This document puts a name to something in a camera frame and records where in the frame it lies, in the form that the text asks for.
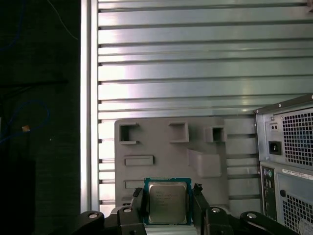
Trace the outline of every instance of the dark background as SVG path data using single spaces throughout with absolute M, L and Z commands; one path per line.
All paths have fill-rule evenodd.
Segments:
M 80 1 L 50 1 L 70 32 L 80 38 Z M 20 36 L 3 49 L 17 35 L 24 2 Z M 0 143 L 2 212 L 14 212 L 10 232 L 46 234 L 80 212 L 80 41 L 67 33 L 46 0 L 0 0 L 0 23 L 0 117 L 8 122 L 20 105 L 34 99 L 50 111 L 44 127 Z M 68 82 L 4 97 L 16 89 L 4 85 L 60 80 Z M 32 129 L 45 118 L 43 106 L 29 104 L 6 136 L 25 125 Z M 6 217 L 3 224 L 12 222 Z

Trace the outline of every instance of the metal panel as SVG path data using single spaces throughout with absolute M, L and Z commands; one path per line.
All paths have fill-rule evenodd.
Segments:
M 297 76 L 312 74 L 313 68 L 311 67 L 311 62 L 311 58 L 291 58 L 105 65 L 99 67 L 99 80 L 121 81 L 219 77 L 239 77 L 239 79 L 237 78 L 236 80 L 240 80 L 240 78 L 243 79 L 244 77 L 249 78 L 254 76 Z
M 228 181 L 229 196 L 260 195 L 261 182 L 256 179 L 233 179 Z
M 255 138 L 228 139 L 226 142 L 227 154 L 256 154 L 258 153 Z
M 310 24 L 134 28 L 99 31 L 100 44 L 177 43 L 313 38 Z
M 255 120 L 253 118 L 245 119 L 226 119 L 225 129 L 228 135 L 255 134 Z
M 85 191 L 92 192 L 91 209 L 99 206 L 99 177 L 106 183 L 115 178 L 107 162 L 114 158 L 115 120 L 247 115 L 313 90 L 313 16 L 305 0 L 90 2 L 91 30 L 82 35 L 91 32 L 91 55 L 82 58 L 91 59 L 91 100 L 85 99 L 91 114 L 85 105 L 82 117 L 91 125 L 82 127 L 91 126 L 91 146 L 82 139 L 82 158 L 91 152 L 92 187 Z M 230 121 L 230 143 L 232 135 L 254 134 L 252 120 L 238 124 Z M 243 150 L 228 146 L 230 158 L 255 157 L 255 144 L 246 142 L 255 140 L 242 140 Z M 236 178 L 258 170 L 240 160 L 229 162 L 228 173 Z M 231 209 L 260 209 L 259 199 L 233 199 Z M 107 213 L 114 201 L 104 203 Z
M 199 97 L 210 94 L 212 96 L 244 96 L 260 94 L 298 94 L 300 92 L 309 93 L 313 90 L 312 77 L 292 77 L 291 79 L 272 78 L 267 79 L 229 79 L 215 81 L 184 81 L 184 82 L 164 82 L 164 83 L 128 83 L 128 84 L 103 84 L 99 86 L 99 98 L 102 100 L 112 99 L 147 99 L 147 98 L 170 98 L 170 97 Z
M 132 8 L 157 8 L 157 7 L 194 7 L 194 6 L 207 6 L 207 7 L 244 7 L 244 6 L 291 6 L 303 5 L 303 0 L 154 0 L 154 1 L 127 1 L 127 0 L 100 0 L 99 9 L 109 10 L 127 10 Z
M 307 14 L 304 7 L 199 9 L 197 14 L 194 10 L 105 12 L 99 14 L 99 26 L 268 23 L 294 19 L 312 23 L 313 15 Z

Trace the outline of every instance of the rectangular slot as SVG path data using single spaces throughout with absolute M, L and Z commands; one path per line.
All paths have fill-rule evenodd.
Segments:
M 124 158 L 126 166 L 153 165 L 153 155 L 149 156 L 127 156 Z
M 123 123 L 119 125 L 120 128 L 120 143 L 121 144 L 137 144 L 138 141 L 131 140 L 131 130 L 138 126 L 137 123 Z
M 227 135 L 223 126 L 212 126 L 204 128 L 204 142 L 226 142 Z
M 222 142 L 223 128 L 213 128 L 213 142 Z
M 279 141 L 269 141 L 268 149 L 270 154 L 282 155 L 282 143 Z
M 142 188 L 144 186 L 143 180 L 127 180 L 125 181 L 125 188 Z
M 170 127 L 170 143 L 187 143 L 189 142 L 189 128 L 187 122 L 172 121 Z

